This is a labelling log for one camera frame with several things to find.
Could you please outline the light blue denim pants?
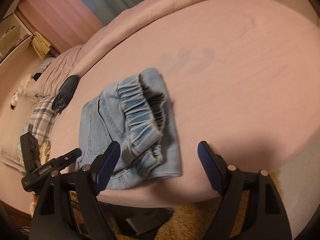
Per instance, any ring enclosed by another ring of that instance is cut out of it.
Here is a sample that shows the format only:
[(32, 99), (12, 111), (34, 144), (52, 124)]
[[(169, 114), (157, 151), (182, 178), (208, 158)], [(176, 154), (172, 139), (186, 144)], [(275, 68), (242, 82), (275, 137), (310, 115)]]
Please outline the light blue denim pants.
[(182, 174), (174, 115), (164, 81), (149, 68), (108, 85), (81, 112), (78, 170), (120, 144), (120, 158), (107, 188), (123, 190)]

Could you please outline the yellow patterned cloth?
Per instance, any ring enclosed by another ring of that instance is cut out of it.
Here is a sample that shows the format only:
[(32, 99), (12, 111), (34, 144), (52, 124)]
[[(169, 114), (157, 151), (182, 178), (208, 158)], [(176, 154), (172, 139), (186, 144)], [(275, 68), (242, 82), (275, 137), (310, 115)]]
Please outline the yellow patterned cloth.
[(50, 140), (46, 140), (40, 148), (40, 163), (45, 164), (50, 158)]

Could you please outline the brown fluffy rug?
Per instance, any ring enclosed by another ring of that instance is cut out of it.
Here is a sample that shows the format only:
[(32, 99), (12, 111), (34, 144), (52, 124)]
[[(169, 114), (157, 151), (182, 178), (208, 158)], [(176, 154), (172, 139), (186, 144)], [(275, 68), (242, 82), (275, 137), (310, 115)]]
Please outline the brown fluffy rug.
[[(280, 170), (270, 173), (276, 188), (283, 196), (281, 182), (279, 180)], [(231, 237), (240, 233), (244, 222), (246, 207), (248, 202), (248, 191), (242, 193), (240, 207), (231, 232)], [(72, 207), (80, 233), (89, 237), (82, 215), (80, 215), (80, 206), (75, 192), (70, 193)], [(117, 239), (202, 239), (220, 205), (222, 197), (214, 198), (204, 202), (191, 203), (174, 208), (170, 219), (167, 219), (163, 225), (154, 228), (142, 235), (134, 236), (132, 228), (116, 219), (116, 215), (125, 215), (129, 211), (124, 206), (116, 206), (100, 202), (105, 218), (111, 229), (114, 231)], [(116, 208), (124, 208), (125, 211), (114, 211)]]

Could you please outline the plaid checkered cloth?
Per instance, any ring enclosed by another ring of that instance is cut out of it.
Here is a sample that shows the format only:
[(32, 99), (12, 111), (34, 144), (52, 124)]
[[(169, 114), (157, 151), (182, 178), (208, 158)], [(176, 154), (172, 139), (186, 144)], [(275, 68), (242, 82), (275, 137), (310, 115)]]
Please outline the plaid checkered cloth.
[(21, 135), (30, 132), (37, 139), (39, 147), (49, 139), (52, 131), (56, 118), (56, 112), (52, 110), (54, 99), (55, 96), (41, 99), (22, 128)]

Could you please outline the dark folded garment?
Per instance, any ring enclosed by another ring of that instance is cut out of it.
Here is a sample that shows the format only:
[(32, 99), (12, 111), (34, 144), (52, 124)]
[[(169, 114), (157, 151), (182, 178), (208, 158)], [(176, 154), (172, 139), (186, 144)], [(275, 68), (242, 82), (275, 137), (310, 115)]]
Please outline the dark folded garment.
[(62, 111), (69, 105), (76, 91), (79, 80), (80, 77), (77, 75), (71, 75), (63, 82), (52, 104), (52, 110), (56, 114), (61, 114)]

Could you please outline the white plush toy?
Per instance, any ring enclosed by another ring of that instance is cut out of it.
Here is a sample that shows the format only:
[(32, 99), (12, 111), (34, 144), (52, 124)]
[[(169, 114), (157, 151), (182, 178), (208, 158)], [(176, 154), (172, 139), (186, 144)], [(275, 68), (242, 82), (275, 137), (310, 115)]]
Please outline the white plush toy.
[(15, 107), (18, 104), (18, 100), (20, 99), (20, 97), (25, 96), (26, 94), (26, 90), (30, 84), (30, 82), (33, 79), (33, 75), (32, 74), (27, 74), (20, 83), (20, 86), (18, 87), (18, 89), (16, 90), (16, 92), (13, 94), (11, 100), (10, 100), (10, 108), (12, 110), (15, 109)]

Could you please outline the pink bed sheet mattress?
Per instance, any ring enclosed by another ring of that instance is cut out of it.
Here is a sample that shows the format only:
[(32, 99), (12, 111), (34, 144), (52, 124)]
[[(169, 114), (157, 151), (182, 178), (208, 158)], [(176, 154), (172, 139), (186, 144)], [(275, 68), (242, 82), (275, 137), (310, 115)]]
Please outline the pink bed sheet mattress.
[(274, 169), (319, 133), (319, 28), (272, 0), (206, 0), (140, 29), (80, 81), (52, 130), (53, 157), (76, 148), (83, 105), (156, 68), (175, 115), (183, 174), (103, 191), (103, 202), (165, 207), (217, 196), (197, 157), (207, 141), (244, 171)]

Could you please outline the pink folded duvet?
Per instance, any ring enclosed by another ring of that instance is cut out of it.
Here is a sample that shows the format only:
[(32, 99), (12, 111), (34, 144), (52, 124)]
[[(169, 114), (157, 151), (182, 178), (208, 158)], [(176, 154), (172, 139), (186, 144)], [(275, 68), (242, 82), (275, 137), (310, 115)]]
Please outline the pink folded duvet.
[(84, 76), (109, 51), (148, 24), (205, 0), (145, 0), (124, 10), (85, 44), (74, 46), (55, 58), (33, 86), (39, 96), (55, 95), (71, 75)]

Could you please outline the wicker basket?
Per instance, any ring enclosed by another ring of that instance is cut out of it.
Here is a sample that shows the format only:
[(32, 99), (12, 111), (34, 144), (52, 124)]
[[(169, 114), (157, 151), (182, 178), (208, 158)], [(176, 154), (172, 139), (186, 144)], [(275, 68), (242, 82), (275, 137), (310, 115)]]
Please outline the wicker basket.
[(38, 31), (35, 32), (31, 45), (41, 59), (50, 57), (52, 44)]

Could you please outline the white bedside shelf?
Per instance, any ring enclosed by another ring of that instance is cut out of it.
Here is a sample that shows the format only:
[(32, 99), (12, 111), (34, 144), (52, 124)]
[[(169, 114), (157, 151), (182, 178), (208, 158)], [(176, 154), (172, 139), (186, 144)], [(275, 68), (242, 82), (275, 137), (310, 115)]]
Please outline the white bedside shelf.
[(13, 12), (1, 22), (1, 69), (28, 49), (33, 34)]

